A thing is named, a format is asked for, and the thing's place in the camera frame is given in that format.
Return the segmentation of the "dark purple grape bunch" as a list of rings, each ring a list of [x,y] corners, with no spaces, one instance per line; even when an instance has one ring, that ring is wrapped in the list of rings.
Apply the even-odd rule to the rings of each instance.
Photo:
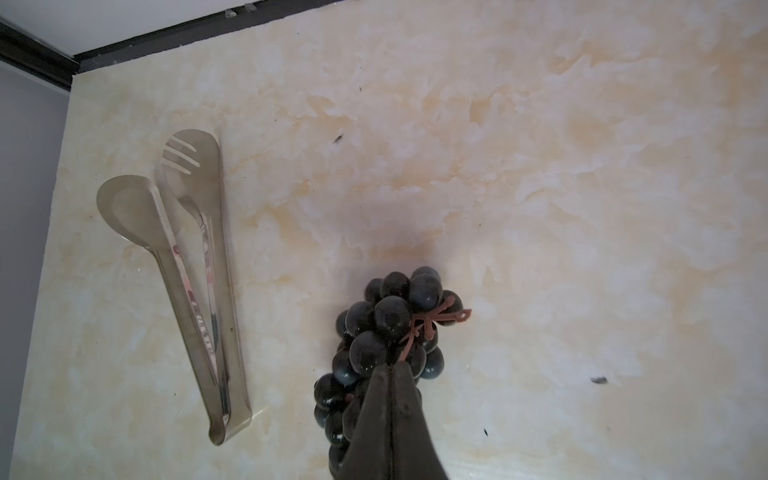
[[[314,417],[330,443],[328,468],[336,479],[377,367],[406,363],[418,383],[439,377],[445,359],[439,329],[468,321],[471,309],[444,288],[439,273],[421,266],[372,279],[364,298],[341,312],[336,331],[341,341],[329,373],[314,384]]]

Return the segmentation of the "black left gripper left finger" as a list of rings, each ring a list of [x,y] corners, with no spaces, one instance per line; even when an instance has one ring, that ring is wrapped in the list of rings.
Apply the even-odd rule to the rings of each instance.
[[[336,479],[390,479],[393,473],[391,386],[393,368],[380,366],[374,371],[350,447]]]

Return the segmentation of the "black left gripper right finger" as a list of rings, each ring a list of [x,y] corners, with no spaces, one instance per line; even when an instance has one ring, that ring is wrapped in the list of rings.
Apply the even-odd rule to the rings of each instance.
[[[448,478],[433,446],[410,367],[391,369],[391,478]]]

